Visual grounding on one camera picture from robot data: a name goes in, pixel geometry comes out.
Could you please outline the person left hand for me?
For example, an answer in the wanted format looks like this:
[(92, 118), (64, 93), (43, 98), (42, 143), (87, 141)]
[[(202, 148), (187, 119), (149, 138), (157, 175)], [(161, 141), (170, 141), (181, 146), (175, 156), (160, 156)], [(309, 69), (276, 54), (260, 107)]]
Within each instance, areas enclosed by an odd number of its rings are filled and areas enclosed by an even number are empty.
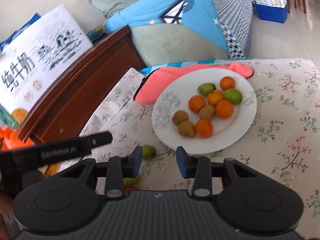
[(1, 212), (1, 240), (10, 240), (9, 234), (5, 227), (5, 223), (3, 222), (2, 215), (10, 215), (13, 216), (12, 212), (12, 202), (13, 200), (3, 192), (1, 192), (0, 196), (0, 212)]

